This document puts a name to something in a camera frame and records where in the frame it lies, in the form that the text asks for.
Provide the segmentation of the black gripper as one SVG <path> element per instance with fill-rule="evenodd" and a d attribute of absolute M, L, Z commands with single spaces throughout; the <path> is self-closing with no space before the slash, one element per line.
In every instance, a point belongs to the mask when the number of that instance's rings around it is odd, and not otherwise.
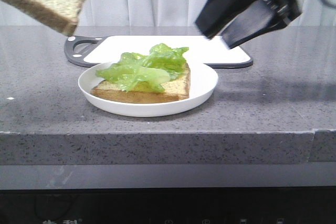
<path fill-rule="evenodd" d="M 297 0 L 207 0 L 195 24 L 212 39 L 221 33 L 232 49 L 253 38 L 283 29 L 301 15 Z"/>

